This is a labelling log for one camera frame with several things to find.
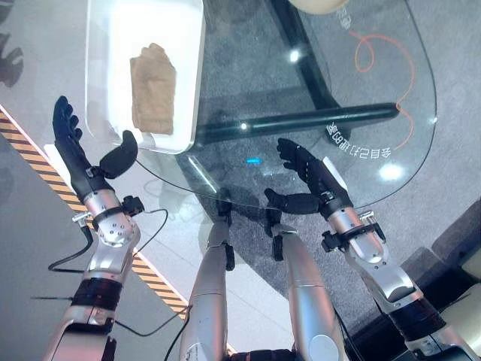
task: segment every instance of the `silver robotic forearm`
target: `silver robotic forearm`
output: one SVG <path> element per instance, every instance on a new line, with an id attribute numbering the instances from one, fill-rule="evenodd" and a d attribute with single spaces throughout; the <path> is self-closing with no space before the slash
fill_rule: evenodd
<path id="1" fill-rule="evenodd" d="M 113 190 L 90 193 L 83 203 L 98 220 L 99 242 L 44 361 L 109 360 L 115 351 L 115 341 L 107 335 L 141 234 L 135 221 L 121 211 Z"/>
<path id="2" fill-rule="evenodd" d="M 357 215 L 353 208 L 335 211 L 327 221 L 341 238 L 346 261 L 361 275 L 383 313 L 387 314 L 418 358 L 443 359 L 459 349 L 466 360 L 479 357 L 440 317 L 407 273 L 389 259 L 386 241 L 373 213 Z"/>

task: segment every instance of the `metal bracket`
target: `metal bracket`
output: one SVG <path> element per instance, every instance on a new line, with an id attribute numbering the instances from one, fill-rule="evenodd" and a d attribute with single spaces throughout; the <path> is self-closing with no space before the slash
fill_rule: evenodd
<path id="1" fill-rule="evenodd" d="M 80 227 L 85 227 L 85 219 L 92 216 L 90 212 L 77 213 L 72 217 L 72 222 L 77 223 Z"/>

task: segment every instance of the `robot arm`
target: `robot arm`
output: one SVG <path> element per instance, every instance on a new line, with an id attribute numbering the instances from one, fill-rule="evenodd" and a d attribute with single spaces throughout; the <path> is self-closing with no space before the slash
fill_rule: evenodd
<path id="1" fill-rule="evenodd" d="M 121 202 L 105 178 L 114 179 L 130 168 L 137 143 L 130 132 L 124 132 L 122 144 L 107 154 L 100 166 L 91 166 L 79 144 L 82 132 L 76 128 L 78 118 L 72 112 L 66 97 L 60 97 L 53 115 L 55 145 L 77 197 L 87 208 L 79 221 L 92 216 L 99 242 L 44 360 L 108 361 L 113 360 L 116 347 L 108 333 L 132 266 L 132 251 L 141 236 L 132 217 L 144 207 L 131 196 Z"/>
<path id="2" fill-rule="evenodd" d="M 273 190 L 269 202 L 286 213 L 319 212 L 334 230 L 325 232 L 322 246 L 344 251 L 346 261 L 360 274 L 380 309 L 403 335 L 407 348 L 419 359 L 443 359 L 457 349 L 464 359 L 479 360 L 407 273 L 389 259 L 386 237 L 372 212 L 357 215 L 347 186 L 331 161 L 314 158 L 298 144 L 280 139 L 277 149 L 284 166 L 297 171 L 311 194 L 282 196 Z"/>

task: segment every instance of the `silver robot leg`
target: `silver robot leg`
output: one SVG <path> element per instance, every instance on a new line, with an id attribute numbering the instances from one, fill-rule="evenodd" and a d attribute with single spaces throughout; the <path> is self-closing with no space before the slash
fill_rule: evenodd
<path id="1" fill-rule="evenodd" d="M 192 308 L 180 340 L 180 361 L 221 361 L 226 355 L 228 239 L 227 222 L 215 222 L 190 296 Z"/>
<path id="2" fill-rule="evenodd" d="M 282 242 L 289 272 L 289 309 L 295 349 L 303 360 L 348 360 L 340 325 L 319 267 L 292 227 L 272 227 L 274 242 Z"/>

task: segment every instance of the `orange line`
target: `orange line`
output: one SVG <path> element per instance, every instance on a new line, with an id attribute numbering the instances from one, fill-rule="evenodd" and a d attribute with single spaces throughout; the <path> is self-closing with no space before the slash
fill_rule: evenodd
<path id="1" fill-rule="evenodd" d="M 362 36 L 362 35 L 358 34 L 357 32 L 354 32 L 352 30 L 349 31 L 349 33 L 352 36 L 354 36 L 354 37 L 356 37 L 357 39 L 360 40 L 357 48 L 355 49 L 355 53 L 354 53 L 354 64 L 355 64 L 355 68 L 356 68 L 357 71 L 359 71 L 361 73 L 367 73 L 374 66 L 375 53 L 374 53 L 373 46 L 370 42 L 370 39 L 381 39 L 381 40 L 388 41 L 389 43 L 395 45 L 403 53 L 404 57 L 406 58 L 406 60 L 409 64 L 409 67 L 410 67 L 410 70 L 411 70 L 411 78 L 410 78 L 409 86 L 408 86 L 406 92 L 402 95 L 402 97 L 400 97 L 398 99 L 398 101 L 396 102 L 396 108 L 399 110 L 399 112 L 401 114 L 403 114 L 409 120 L 409 134 L 399 145 L 397 145 L 394 148 L 394 150 L 397 150 L 397 149 L 401 148 L 402 146 L 404 146 L 410 140 L 410 138 L 413 136 L 413 133 L 414 133 L 414 119 L 409 113 L 407 113 L 401 107 L 401 102 L 407 98 L 407 96 L 409 95 L 409 93 L 413 89 L 414 80 L 416 79 L 416 71 L 415 71 L 415 68 L 414 68 L 413 57 L 410 55 L 409 51 L 407 51 L 406 47 L 403 44 L 401 44 L 399 41 L 397 41 L 393 38 L 390 38 L 389 36 L 385 36 L 383 34 L 370 34 L 370 35 Z M 370 61 L 369 65 L 367 67 L 364 67 L 364 68 L 359 65 L 359 50 L 361 49 L 362 45 L 366 45 L 368 47 L 369 54 L 371 56 L 371 61 Z"/>

